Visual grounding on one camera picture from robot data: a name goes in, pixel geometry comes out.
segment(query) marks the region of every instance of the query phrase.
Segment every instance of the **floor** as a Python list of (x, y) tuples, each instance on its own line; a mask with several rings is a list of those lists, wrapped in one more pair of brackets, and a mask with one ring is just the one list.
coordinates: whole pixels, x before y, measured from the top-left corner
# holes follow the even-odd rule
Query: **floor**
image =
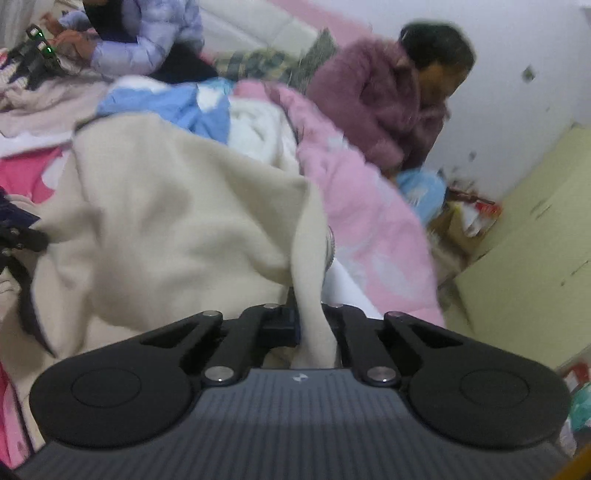
[(474, 333), (470, 327), (467, 311), (453, 281), (449, 281), (439, 288), (438, 297), (447, 328), (452, 332), (473, 338)]

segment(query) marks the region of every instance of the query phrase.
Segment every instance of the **plaid pillow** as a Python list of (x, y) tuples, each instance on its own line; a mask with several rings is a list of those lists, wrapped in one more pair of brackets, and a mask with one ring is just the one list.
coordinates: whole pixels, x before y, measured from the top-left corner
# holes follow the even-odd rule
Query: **plaid pillow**
[(295, 88), (300, 93), (305, 94), (308, 84), (320, 68), (328, 59), (334, 57), (339, 51), (333, 36), (328, 28), (318, 34), (316, 41), (310, 47), (308, 53), (300, 60), (296, 69), (294, 69), (288, 85)]
[(258, 79), (289, 83), (297, 65), (297, 58), (274, 48), (221, 54), (213, 61), (219, 75), (234, 82)]

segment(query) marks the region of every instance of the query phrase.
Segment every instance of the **hand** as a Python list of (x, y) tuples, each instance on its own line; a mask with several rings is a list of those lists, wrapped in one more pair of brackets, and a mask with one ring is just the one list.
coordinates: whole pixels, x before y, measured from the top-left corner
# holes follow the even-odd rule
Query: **hand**
[(387, 170), (382, 170), (382, 175), (386, 177), (391, 183), (398, 186), (396, 182), (396, 177), (400, 173), (400, 167), (392, 167)]
[(51, 45), (57, 47), (61, 44), (73, 45), (78, 55), (85, 60), (90, 60), (95, 52), (96, 42), (90, 40), (84, 33), (75, 30), (66, 30), (50, 41)]
[(47, 31), (54, 37), (66, 30), (66, 28), (61, 23), (59, 23), (57, 18), (55, 18), (50, 12), (47, 12), (45, 15), (43, 15), (41, 20), (43, 20), (43, 24), (45, 25)]

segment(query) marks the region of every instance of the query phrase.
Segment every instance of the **person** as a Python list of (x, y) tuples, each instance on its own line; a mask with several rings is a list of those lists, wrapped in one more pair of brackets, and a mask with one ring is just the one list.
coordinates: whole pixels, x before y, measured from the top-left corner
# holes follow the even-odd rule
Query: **person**
[(318, 69), (306, 95), (395, 179), (423, 165), (448, 115), (445, 100), (475, 59), (454, 25), (414, 22), (398, 41), (367, 38), (344, 48)]
[[(199, 59), (203, 28), (197, 0), (85, 0), (84, 11), (59, 20), (43, 16), (53, 44), (73, 45), (91, 68), (108, 77), (150, 75), (167, 82), (216, 77)], [(86, 31), (93, 28), (96, 36)]]

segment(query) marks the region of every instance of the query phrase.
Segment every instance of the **logo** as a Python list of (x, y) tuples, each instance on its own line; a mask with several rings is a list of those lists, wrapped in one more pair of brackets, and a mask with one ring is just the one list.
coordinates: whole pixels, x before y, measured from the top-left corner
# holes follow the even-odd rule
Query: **logo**
[(304, 375), (304, 374), (299, 374), (296, 377), (292, 377), (294, 379), (294, 381), (298, 382), (298, 383), (302, 383), (305, 382), (306, 380), (308, 380), (308, 375)]

